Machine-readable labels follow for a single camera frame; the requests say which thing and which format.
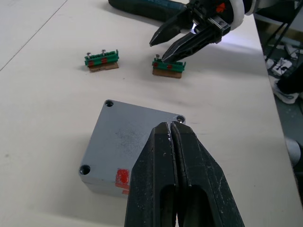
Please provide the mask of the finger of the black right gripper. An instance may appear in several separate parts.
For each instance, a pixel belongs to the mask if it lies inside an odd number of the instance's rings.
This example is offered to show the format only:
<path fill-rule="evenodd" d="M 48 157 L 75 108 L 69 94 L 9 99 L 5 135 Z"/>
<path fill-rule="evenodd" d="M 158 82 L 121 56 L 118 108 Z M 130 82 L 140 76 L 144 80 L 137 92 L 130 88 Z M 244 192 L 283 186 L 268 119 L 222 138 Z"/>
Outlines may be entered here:
<path fill-rule="evenodd" d="M 175 41 L 163 54 L 163 62 L 176 62 L 189 57 L 208 44 L 219 42 L 222 33 L 212 25 L 197 26 L 195 33 L 188 33 Z"/>
<path fill-rule="evenodd" d="M 181 33 L 181 30 L 190 30 L 193 26 L 193 10 L 186 8 L 177 15 L 167 20 L 154 33 L 149 45 L 155 46 L 171 40 Z"/>

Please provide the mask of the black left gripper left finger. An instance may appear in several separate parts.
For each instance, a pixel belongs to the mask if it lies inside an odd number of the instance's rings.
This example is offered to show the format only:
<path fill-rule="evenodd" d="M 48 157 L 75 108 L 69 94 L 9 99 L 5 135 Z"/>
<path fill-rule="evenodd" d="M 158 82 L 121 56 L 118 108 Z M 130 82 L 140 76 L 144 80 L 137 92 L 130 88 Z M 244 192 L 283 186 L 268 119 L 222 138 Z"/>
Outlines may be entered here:
<path fill-rule="evenodd" d="M 169 125 L 154 127 L 131 171 L 126 227 L 176 224 L 177 168 Z"/>

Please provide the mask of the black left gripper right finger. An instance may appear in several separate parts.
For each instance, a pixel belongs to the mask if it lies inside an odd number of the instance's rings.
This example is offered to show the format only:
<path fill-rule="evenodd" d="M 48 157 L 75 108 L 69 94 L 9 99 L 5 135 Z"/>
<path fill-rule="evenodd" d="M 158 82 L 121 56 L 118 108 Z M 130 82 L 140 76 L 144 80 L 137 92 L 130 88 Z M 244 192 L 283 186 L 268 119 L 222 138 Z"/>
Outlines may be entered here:
<path fill-rule="evenodd" d="M 181 227 L 242 227 L 244 222 L 222 168 L 193 130 L 172 122 Z"/>

